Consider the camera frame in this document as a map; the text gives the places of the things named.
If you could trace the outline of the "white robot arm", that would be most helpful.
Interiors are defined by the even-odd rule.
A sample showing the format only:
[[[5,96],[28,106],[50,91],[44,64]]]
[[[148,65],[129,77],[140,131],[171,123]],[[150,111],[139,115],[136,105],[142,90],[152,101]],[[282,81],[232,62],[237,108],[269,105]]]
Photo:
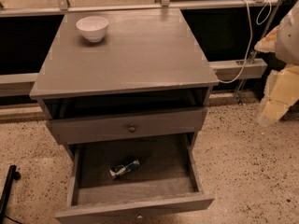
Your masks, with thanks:
[[[257,121],[268,126],[278,122],[299,101],[299,1],[254,48],[272,52],[286,64],[281,71],[271,71],[266,80]]]

